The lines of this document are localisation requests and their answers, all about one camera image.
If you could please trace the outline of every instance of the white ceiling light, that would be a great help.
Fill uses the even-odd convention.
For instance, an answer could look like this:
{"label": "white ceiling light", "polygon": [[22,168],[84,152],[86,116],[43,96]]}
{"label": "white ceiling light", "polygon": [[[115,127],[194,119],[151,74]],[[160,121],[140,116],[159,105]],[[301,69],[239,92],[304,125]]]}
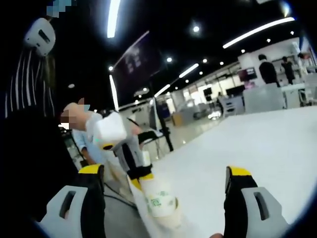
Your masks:
{"label": "white ceiling light", "polygon": [[193,28],[193,31],[194,31],[194,32],[199,32],[199,27],[198,27],[198,26],[195,26],[195,27]]}
{"label": "white ceiling light", "polygon": [[243,40],[243,39],[245,39],[245,38],[247,38],[249,36],[252,36],[255,33],[263,31],[263,30],[265,30],[265,29],[267,29],[269,27],[276,26],[276,25],[279,25],[279,24],[282,24],[282,23],[286,23],[286,22],[290,22],[290,21],[295,21],[295,19],[293,17],[287,17],[287,18],[283,18],[283,19],[280,19],[280,20],[273,21],[271,23],[265,24],[265,25],[260,26],[260,27],[258,27],[256,29],[252,30],[252,31],[249,31],[248,33],[246,33],[246,34],[244,34],[242,36],[239,36],[238,38],[228,42],[227,44],[223,45],[222,47],[224,49],[226,49],[226,48],[232,46],[233,44],[235,44],[235,43],[237,43],[237,42],[239,42],[239,41],[241,41],[241,40]]}
{"label": "white ceiling light", "polygon": [[119,6],[120,6],[120,0],[111,0],[110,9],[109,9],[109,17],[108,17],[108,28],[107,28],[108,38],[113,38],[115,36]]}
{"label": "white ceiling light", "polygon": [[161,95],[162,92],[164,92],[166,89],[168,89],[170,87],[170,84],[165,85],[163,88],[161,88],[155,95],[154,97],[158,97],[159,95]]}
{"label": "white ceiling light", "polygon": [[199,66],[199,64],[194,64],[193,66],[190,66],[187,70],[185,70],[184,72],[182,72],[179,77],[183,78],[185,75],[187,75],[188,73],[190,73],[191,71],[193,71],[194,69],[196,69]]}
{"label": "white ceiling light", "polygon": [[119,111],[117,90],[115,88],[115,84],[114,84],[113,77],[112,77],[111,74],[109,75],[109,80],[110,80],[110,86],[111,86],[111,92],[112,92],[112,99],[113,99],[114,109]]}

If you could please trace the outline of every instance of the white floor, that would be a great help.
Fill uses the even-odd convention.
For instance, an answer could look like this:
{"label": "white floor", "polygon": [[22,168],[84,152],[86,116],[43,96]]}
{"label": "white floor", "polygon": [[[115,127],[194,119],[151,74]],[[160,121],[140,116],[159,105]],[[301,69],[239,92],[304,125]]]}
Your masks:
{"label": "white floor", "polygon": [[[203,134],[205,131],[217,126],[220,122],[221,119],[210,120],[208,118],[203,118],[186,126],[175,127],[172,122],[167,122],[166,125],[171,132],[170,139],[174,150],[177,150],[184,144]],[[152,161],[161,159],[169,153],[165,137],[146,144],[143,150],[149,152]]]}

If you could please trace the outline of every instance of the black and white striped clothing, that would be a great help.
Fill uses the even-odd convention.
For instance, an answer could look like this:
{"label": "black and white striped clothing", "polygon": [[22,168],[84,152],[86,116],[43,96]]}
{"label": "black and white striped clothing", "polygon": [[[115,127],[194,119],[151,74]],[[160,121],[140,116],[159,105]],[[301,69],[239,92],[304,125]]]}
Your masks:
{"label": "black and white striped clothing", "polygon": [[44,59],[35,50],[23,48],[15,73],[5,94],[5,118],[27,107],[41,109],[44,116],[55,116],[52,89],[44,80]]}

